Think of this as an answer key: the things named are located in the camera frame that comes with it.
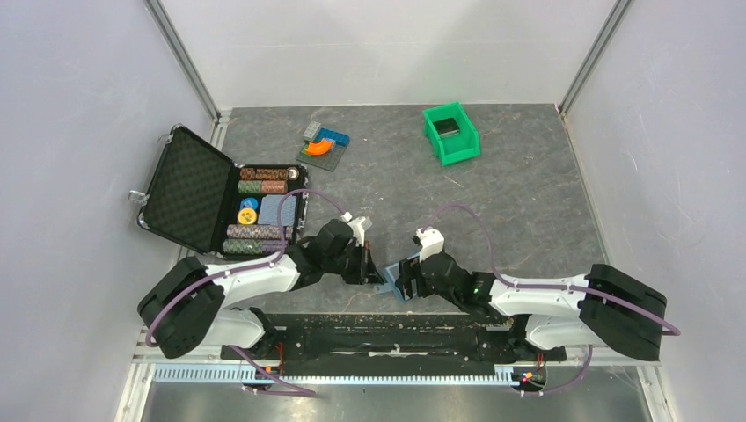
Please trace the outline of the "blue leather card holder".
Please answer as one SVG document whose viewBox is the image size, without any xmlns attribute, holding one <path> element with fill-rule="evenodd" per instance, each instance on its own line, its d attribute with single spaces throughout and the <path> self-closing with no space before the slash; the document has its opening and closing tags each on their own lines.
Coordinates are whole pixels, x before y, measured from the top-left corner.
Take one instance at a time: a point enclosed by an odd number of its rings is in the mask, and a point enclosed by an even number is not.
<svg viewBox="0 0 746 422">
<path fill-rule="evenodd" d="M 393 294 L 400 302 L 418 297 L 419 254 L 390 264 L 380 270 L 384 283 L 375 286 L 377 294 Z"/>
</svg>

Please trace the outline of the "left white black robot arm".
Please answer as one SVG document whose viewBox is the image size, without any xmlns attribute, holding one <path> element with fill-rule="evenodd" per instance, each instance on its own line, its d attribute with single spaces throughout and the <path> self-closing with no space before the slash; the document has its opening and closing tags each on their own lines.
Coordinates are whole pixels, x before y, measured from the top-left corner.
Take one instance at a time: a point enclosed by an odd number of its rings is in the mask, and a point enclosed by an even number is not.
<svg viewBox="0 0 746 422">
<path fill-rule="evenodd" d="M 146 345 L 159 348 L 167 359 L 185 356 L 201 344 L 237 346 L 266 358 L 276 347 L 272 326 L 258 309 L 240 310 L 238 305 L 309 287 L 326 274 L 347 284 L 382 282 L 365 238 L 371 224 L 366 216 L 344 215 L 284 252 L 234 264 L 181 259 L 137 306 L 148 328 Z"/>
</svg>

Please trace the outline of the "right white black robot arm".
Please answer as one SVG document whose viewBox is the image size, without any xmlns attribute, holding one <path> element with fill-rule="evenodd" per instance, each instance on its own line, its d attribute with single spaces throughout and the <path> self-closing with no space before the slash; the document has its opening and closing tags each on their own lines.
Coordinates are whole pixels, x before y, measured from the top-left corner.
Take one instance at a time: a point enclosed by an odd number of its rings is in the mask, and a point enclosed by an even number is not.
<svg viewBox="0 0 746 422">
<path fill-rule="evenodd" d="M 606 264 L 571 277 L 522 279 L 469 272 L 440 252 L 403 259 L 386 267 L 384 277 L 402 301 L 437 295 L 478 321 L 511 318 L 508 348 L 520 359 L 558 347 L 601 346 L 656 361 L 662 338 L 680 333 L 665 319 L 665 295 Z"/>
</svg>

